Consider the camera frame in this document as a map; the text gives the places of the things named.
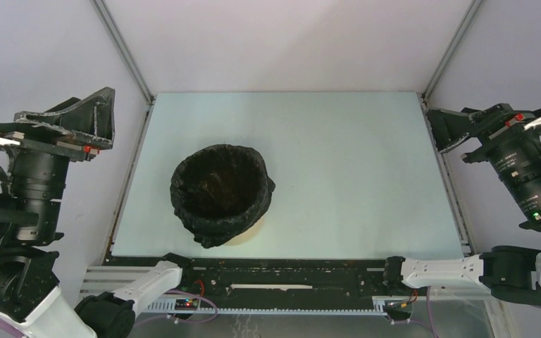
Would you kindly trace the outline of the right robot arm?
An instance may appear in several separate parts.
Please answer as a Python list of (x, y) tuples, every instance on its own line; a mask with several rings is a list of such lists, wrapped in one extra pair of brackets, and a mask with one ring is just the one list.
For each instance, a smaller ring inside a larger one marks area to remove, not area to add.
[[(524, 230), (541, 232), (541, 108), (496, 104), (484, 110), (432, 108), (426, 117), (436, 149), (445, 154), (469, 139), (480, 146), (465, 163), (489, 163), (525, 216)], [(475, 287), (494, 298), (541, 308), (541, 250), (496, 246), (453, 260), (391, 256), (381, 276), (384, 290), (400, 294), (424, 287)]]

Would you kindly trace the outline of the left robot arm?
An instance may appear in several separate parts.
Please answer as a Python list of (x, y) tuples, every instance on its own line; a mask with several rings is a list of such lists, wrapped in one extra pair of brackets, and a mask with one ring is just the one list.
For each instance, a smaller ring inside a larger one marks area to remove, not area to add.
[(157, 298), (194, 286), (191, 270), (163, 260), (77, 306), (62, 295), (53, 270), (59, 254), (46, 247), (63, 237), (57, 225), (69, 165), (113, 147), (115, 95), (104, 87), (0, 123), (0, 321), (23, 337), (126, 337)]

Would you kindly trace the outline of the black plastic trash bag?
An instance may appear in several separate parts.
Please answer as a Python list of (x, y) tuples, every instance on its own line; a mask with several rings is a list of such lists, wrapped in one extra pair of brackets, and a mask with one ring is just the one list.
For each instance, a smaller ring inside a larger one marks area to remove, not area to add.
[(208, 146), (181, 161), (170, 179), (173, 212), (205, 249), (250, 230), (271, 206), (275, 183), (254, 148)]

